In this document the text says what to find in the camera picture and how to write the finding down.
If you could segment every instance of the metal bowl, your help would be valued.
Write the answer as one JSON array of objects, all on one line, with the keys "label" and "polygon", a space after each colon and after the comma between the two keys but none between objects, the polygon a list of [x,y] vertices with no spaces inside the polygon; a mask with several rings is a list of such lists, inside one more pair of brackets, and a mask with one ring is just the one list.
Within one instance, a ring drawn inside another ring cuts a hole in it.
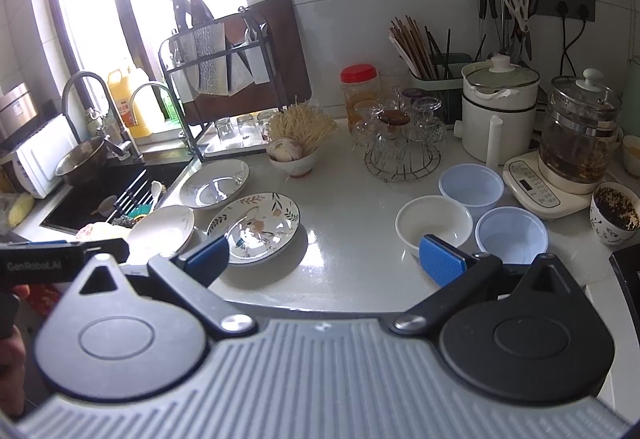
[{"label": "metal bowl", "polygon": [[109,150],[103,139],[93,137],[73,147],[71,152],[60,160],[55,174],[70,186],[84,184],[98,175],[107,162],[108,154]]}]

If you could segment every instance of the white scissors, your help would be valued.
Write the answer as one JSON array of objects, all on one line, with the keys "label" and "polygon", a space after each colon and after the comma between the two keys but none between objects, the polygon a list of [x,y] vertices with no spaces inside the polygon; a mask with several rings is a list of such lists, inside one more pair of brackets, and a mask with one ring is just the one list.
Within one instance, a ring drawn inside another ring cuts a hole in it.
[{"label": "white scissors", "polygon": [[529,32],[529,0],[504,0],[507,9],[516,19],[523,34]]}]

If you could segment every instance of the lid knob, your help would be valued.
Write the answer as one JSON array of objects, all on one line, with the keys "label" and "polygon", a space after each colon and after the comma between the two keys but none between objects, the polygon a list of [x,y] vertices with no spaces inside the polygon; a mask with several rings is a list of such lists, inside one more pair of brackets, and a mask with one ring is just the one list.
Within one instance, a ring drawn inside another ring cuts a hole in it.
[{"label": "lid knob", "polygon": [[496,54],[491,58],[489,72],[513,72],[515,67],[511,65],[511,59],[506,54]]},{"label": "lid knob", "polygon": [[595,80],[601,80],[604,78],[604,74],[602,72],[598,69],[584,69],[582,75],[584,76],[584,79],[576,80],[576,85],[590,92],[600,92],[602,90],[600,86],[594,83]]}]

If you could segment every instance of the light blue plastic bowl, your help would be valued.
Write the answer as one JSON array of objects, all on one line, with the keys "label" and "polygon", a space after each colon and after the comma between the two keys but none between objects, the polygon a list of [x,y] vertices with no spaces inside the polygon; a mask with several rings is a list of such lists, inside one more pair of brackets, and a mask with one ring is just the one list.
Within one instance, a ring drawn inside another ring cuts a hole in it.
[{"label": "light blue plastic bowl", "polygon": [[438,181],[440,193],[465,205],[475,221],[493,208],[504,193],[504,182],[481,164],[452,166]]},{"label": "light blue plastic bowl", "polygon": [[476,244],[507,264],[530,264],[546,253],[549,235],[533,213],[514,206],[486,212],[476,225]]}]

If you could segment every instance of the black sink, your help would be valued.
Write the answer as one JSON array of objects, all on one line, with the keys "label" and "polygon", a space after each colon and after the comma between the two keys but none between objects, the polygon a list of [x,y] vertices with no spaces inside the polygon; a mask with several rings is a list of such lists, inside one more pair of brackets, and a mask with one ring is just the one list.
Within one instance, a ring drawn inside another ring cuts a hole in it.
[{"label": "black sink", "polygon": [[[97,178],[73,188],[42,225],[75,234],[87,224],[109,222],[114,216],[128,215],[137,206],[151,202],[151,181],[160,181],[168,188],[188,164],[106,166]],[[105,218],[100,213],[92,213],[111,195],[118,197],[114,215]]]}]

